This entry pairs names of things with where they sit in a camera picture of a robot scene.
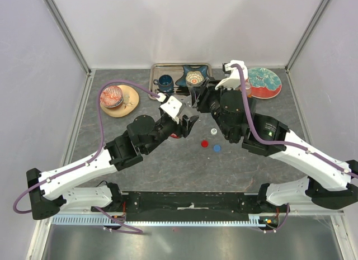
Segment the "red cap water bottle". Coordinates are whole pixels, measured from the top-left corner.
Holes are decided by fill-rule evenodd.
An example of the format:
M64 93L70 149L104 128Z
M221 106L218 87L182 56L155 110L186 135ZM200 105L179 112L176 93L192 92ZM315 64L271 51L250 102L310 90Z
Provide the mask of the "red cap water bottle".
M191 100L185 100L183 103L185 106L180 113L181 120L183 116L188 116L188 117L199 116L197 110L191 106Z

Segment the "red bottle cap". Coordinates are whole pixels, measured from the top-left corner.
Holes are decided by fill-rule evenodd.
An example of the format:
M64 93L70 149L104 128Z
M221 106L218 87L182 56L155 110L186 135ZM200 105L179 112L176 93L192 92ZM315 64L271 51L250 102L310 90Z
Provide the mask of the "red bottle cap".
M207 148L207 147L209 146L209 142L208 142L207 140L203 140L203 141L201 142L201 146L202 146L203 148Z

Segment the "white tea bottle cap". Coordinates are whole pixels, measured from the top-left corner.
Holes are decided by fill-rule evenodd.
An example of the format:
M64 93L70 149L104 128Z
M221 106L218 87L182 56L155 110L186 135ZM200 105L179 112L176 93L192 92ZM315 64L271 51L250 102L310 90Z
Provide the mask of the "white tea bottle cap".
M212 129L210 130L211 135L216 135L217 132L218 132L218 131L217 131L216 128L212 128Z

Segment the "blue bottle cap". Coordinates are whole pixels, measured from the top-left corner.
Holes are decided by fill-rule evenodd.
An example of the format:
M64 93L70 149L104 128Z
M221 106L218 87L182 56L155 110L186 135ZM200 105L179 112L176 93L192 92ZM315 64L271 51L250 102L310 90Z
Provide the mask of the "blue bottle cap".
M221 146L220 146L220 145L214 145L214 146L213 146L213 150L214 150L215 152L220 152L220 151L221 151Z

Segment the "orange tea bottle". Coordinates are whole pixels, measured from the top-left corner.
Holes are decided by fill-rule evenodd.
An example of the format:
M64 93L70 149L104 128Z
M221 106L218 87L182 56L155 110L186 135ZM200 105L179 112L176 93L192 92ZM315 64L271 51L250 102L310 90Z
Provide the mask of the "orange tea bottle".
M251 98L252 97L252 86L249 81L245 81L244 88L245 88L247 97Z

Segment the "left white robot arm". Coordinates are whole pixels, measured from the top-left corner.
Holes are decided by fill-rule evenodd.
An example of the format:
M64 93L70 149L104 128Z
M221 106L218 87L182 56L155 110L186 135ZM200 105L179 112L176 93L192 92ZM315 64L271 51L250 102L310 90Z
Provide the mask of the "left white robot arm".
M61 168L41 172L33 168L26 173L34 220L50 218L60 211L118 211L123 205L119 186L108 183L101 187L82 187L91 179L122 171L143 161L143 156L167 140L170 135L187 137L197 115L184 115L175 121L168 114L159 120L140 115L124 133L100 145L97 152Z

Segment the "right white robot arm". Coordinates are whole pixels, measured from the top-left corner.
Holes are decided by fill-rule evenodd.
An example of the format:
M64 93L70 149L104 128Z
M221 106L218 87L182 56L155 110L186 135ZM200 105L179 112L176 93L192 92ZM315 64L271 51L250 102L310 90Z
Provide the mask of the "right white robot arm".
M222 81L188 82L192 105L210 113L226 140L242 142L250 153L284 162L305 173L296 181L262 184L256 197L264 212L275 206L311 201L339 210L357 203L357 161L340 162L299 138L279 120L256 113L256 101L243 89L225 87Z

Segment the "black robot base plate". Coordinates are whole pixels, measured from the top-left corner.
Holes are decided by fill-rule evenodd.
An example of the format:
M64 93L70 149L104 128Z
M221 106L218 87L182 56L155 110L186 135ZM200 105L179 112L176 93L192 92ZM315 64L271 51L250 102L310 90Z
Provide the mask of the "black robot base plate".
M109 206L130 221L245 220L249 214L284 213L285 204L259 201L257 195L238 192L124 192Z

